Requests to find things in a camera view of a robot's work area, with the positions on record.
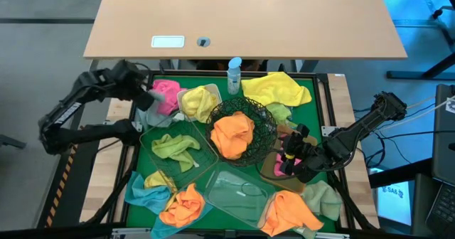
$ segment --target green table mat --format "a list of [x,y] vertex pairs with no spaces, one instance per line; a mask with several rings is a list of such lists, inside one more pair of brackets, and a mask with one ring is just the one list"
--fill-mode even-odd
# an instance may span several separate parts
[[[199,85],[207,85],[210,83],[215,83],[218,86],[218,89],[223,100],[227,100],[232,97],[241,97],[243,96],[243,91],[240,88],[240,91],[237,95],[229,95],[228,93],[228,82],[226,78],[220,77],[199,77],[199,76],[157,76],[155,79],[167,79],[175,80],[180,83],[181,87],[188,89],[198,87]],[[296,82],[309,89],[311,93],[312,101],[305,105],[300,105],[294,107],[292,110],[292,122],[305,124],[310,129],[310,135],[315,137],[318,142],[321,141],[321,125],[319,124],[318,119],[318,110],[316,107],[316,98],[314,92],[313,81],[311,79],[296,79]],[[200,122],[195,122],[197,127],[201,129],[202,133],[204,124]],[[251,177],[262,180],[257,173],[254,166],[237,168],[241,172],[244,172]],[[150,158],[147,156],[146,150],[141,147],[139,151],[139,160],[137,164],[136,171],[139,172],[144,178],[156,171],[156,167],[150,162]],[[210,178],[212,171],[209,170],[199,179],[196,180],[196,188],[200,192],[204,192],[205,185]],[[316,183],[317,181],[324,180],[327,181],[325,173],[320,173],[316,176],[309,184]],[[277,191],[282,190],[282,188],[276,187]],[[149,211],[145,207],[139,206],[129,206],[128,215],[127,215],[127,227],[128,228],[151,228],[154,226],[156,220],[156,215]],[[319,220],[324,222],[324,227],[320,232],[335,232],[335,223],[326,217],[320,216]],[[226,214],[225,212],[214,208],[209,212],[204,218],[189,226],[188,228],[195,229],[219,229],[219,230],[256,230],[256,228],[251,227],[250,225],[243,223],[242,221]]]

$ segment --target orange cloth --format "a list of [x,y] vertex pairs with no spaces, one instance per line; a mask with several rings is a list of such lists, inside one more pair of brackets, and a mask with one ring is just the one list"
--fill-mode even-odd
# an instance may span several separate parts
[[323,223],[313,215],[301,196],[291,191],[280,191],[267,211],[265,225],[261,230],[275,236],[295,227],[306,226],[311,230],[319,230]]
[[215,122],[210,138],[227,159],[236,160],[253,140],[255,123],[238,111]]
[[204,209],[205,201],[194,187],[195,184],[192,183],[186,191],[177,193],[176,201],[169,206],[167,211],[162,211],[159,214],[163,223],[181,228],[199,218]]

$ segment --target plastic bottle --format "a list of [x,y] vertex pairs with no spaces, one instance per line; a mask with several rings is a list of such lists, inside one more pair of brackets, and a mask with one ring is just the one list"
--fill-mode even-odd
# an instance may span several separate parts
[[227,91],[231,95],[236,95],[240,89],[240,65],[242,59],[235,57],[229,61],[227,69]]

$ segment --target wooden board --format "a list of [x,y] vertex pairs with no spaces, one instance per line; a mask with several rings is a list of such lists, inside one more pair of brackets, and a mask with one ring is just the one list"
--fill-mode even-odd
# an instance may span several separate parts
[[[185,46],[152,48],[152,36],[185,36]],[[382,0],[102,0],[84,56],[407,57]]]
[[[340,127],[347,127],[355,121],[355,118],[352,104],[350,102],[346,78],[344,75],[329,74],[328,79],[336,124]],[[325,100],[325,92],[322,84],[319,85],[319,90],[321,93],[321,99]],[[321,104],[324,113],[324,120],[328,121],[327,104],[325,101],[321,101]],[[116,121],[128,118],[130,109],[131,102],[112,99],[107,113],[107,120]],[[112,140],[109,139],[102,140],[100,147],[109,144],[111,141]],[[87,195],[85,197],[84,206],[82,208],[80,221],[86,221],[91,218],[112,191],[121,150],[122,145],[119,143],[97,155]],[[346,177],[348,180],[349,193],[355,204],[359,207],[360,211],[367,217],[367,219],[374,226],[379,228],[378,215],[373,203],[370,182],[368,181],[368,174],[361,152],[358,151],[354,160],[346,167]],[[117,201],[117,211],[114,215],[114,221],[120,221],[123,200],[124,193],[121,193],[119,200]],[[346,215],[343,209],[341,212],[341,222],[343,227],[347,227]]]

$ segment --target gray floor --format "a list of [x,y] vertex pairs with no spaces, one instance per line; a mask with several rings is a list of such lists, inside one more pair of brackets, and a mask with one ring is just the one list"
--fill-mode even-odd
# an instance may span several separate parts
[[[432,0],[436,7],[448,0]],[[394,20],[428,19],[426,0],[385,0]],[[94,18],[100,0],[0,0],[0,17]],[[455,13],[445,11],[441,21],[455,37]],[[0,24],[0,134],[27,142],[16,150],[0,148],[0,230],[31,228],[35,225],[56,156],[47,155],[38,142],[38,119],[64,97],[74,79],[88,69],[82,53],[91,25],[1,25]],[[354,108],[370,106],[373,95],[393,91],[408,104],[435,94],[438,82],[387,80],[386,70],[426,70],[450,54],[440,31],[433,28],[397,28],[409,58],[401,61],[326,60],[317,73],[346,74]],[[111,66],[113,62],[102,65]],[[368,72],[368,78],[360,74]],[[89,105],[82,124],[101,122],[108,101]],[[433,128],[433,114],[396,127],[385,134],[416,132]],[[432,154],[432,136],[397,139],[410,161]],[[375,137],[363,141],[367,155],[380,148]],[[395,146],[387,143],[386,168],[406,164]]]

